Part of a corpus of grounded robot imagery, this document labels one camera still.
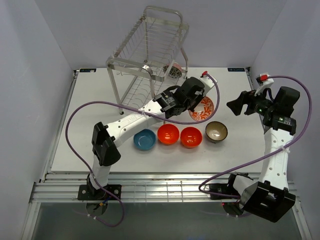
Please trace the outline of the floral black-white patterned bowl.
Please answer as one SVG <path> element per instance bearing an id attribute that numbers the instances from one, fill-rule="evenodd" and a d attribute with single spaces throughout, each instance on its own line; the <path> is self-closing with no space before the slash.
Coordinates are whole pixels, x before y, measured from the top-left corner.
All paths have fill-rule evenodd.
<path id="1" fill-rule="evenodd" d="M 173 63 L 167 76 L 172 79 L 179 79 L 182 77 L 182 67 L 178 63 Z"/>

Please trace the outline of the white orange patterned bowl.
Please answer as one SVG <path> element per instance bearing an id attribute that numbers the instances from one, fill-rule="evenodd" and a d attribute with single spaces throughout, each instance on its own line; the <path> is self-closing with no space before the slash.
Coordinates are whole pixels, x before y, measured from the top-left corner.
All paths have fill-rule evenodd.
<path id="1" fill-rule="evenodd" d="M 213 101 L 205 96 L 200 103 L 195 107 L 194 111 L 189 110 L 189 116 L 196 122 L 209 118 L 215 109 Z"/>

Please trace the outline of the brown cream-inside bowl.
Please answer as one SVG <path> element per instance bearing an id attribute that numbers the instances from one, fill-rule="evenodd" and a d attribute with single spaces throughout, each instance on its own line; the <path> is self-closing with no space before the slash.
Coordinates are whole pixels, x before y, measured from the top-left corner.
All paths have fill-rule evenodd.
<path id="1" fill-rule="evenodd" d="M 211 121 L 205 127 L 205 135 L 212 143 L 220 143 L 228 136 L 227 127 L 219 121 Z"/>

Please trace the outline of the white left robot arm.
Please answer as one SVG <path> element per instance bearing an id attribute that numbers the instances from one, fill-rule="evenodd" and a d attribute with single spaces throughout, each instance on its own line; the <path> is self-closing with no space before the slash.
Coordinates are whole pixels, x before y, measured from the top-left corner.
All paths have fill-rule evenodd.
<path id="1" fill-rule="evenodd" d="M 217 85 L 214 78 L 203 75 L 187 78 L 181 86 L 170 86 L 152 98 L 140 109 L 115 122 L 104 125 L 98 122 L 93 127 L 93 169 L 86 179 L 88 193 L 100 200 L 106 195 L 111 166 L 118 162 L 118 151 L 125 141 L 141 131 L 185 111 L 194 112 L 207 93 Z"/>

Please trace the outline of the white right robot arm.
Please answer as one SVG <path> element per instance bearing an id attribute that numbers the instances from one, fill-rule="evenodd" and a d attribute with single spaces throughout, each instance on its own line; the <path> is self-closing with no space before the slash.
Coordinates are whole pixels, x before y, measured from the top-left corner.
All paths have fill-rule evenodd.
<path id="1" fill-rule="evenodd" d="M 226 104 L 236 116 L 246 105 L 245 115 L 257 113 L 263 117 L 262 123 L 266 127 L 264 154 L 267 157 L 263 160 L 258 180 L 246 173 L 235 172 L 229 176 L 225 191 L 232 199 L 240 197 L 236 205 L 239 212 L 246 211 L 276 223 L 296 201 L 287 182 L 290 152 L 287 144 L 296 133 L 297 122 L 291 114 L 300 92 L 282 86 L 273 100 L 266 98 L 267 92 L 268 88 L 262 93 L 242 91 L 237 99 Z"/>

